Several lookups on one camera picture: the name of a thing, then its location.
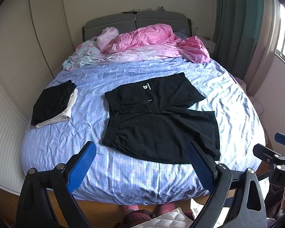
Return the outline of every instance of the folded black garment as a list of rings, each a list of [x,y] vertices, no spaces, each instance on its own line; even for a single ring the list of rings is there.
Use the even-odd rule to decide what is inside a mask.
[[[69,103],[76,85],[68,80],[58,86],[44,89],[34,105],[31,125],[47,121],[62,113]]]
[[[121,85],[105,96],[110,120],[104,145],[133,158],[188,164],[186,146],[196,141],[206,154],[220,159],[215,113],[187,109],[205,97],[184,73]]]

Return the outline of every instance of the pillow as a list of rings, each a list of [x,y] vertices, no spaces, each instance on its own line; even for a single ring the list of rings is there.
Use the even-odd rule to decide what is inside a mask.
[[[174,34],[182,40],[186,40],[188,38],[188,36],[186,35],[186,29],[176,31],[174,32]]]

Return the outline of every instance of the stack of folded clothes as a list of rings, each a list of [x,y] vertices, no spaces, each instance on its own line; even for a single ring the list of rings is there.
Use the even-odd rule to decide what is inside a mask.
[[[76,85],[71,80],[43,90],[34,105],[31,125],[40,128],[56,122],[69,121],[77,93]]]

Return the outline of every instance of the pink blanket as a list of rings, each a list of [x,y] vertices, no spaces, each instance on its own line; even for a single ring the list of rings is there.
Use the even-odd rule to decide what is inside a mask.
[[[171,26],[155,24],[139,28],[133,32],[116,35],[113,28],[107,28],[97,39],[101,52],[113,54],[146,45],[172,46],[159,49],[159,55],[178,55],[194,63],[210,61],[209,53],[203,42],[196,36],[181,40],[172,31]]]
[[[63,68],[71,71],[91,64],[175,57],[184,57],[193,63],[210,61],[209,53],[198,37],[181,40],[169,25],[156,24],[120,35],[116,28],[109,27],[98,37],[80,44],[63,63]]]

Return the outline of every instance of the bed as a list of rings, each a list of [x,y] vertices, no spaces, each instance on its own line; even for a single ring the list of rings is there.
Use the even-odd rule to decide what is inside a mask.
[[[106,27],[120,33],[163,23],[173,31],[192,35],[191,21],[183,14],[163,11],[122,13],[91,20],[83,27],[83,40],[91,39]],[[72,80],[78,99],[69,122],[42,128],[28,127],[22,143],[23,171],[35,167],[51,170],[79,152],[88,140],[95,142],[97,155],[76,199],[116,204],[160,204],[186,200],[208,194],[189,164],[161,164],[126,156],[101,144],[108,119],[109,104],[104,93],[121,84],[184,72],[189,81],[206,97],[190,109],[215,111],[219,125],[221,158],[218,163],[232,170],[257,170],[261,161],[253,156],[257,143],[265,145],[264,131],[253,105],[232,76],[217,62],[197,64],[178,58],[92,64],[73,71],[61,71],[48,87]],[[268,180],[262,181],[262,192],[268,192]]]

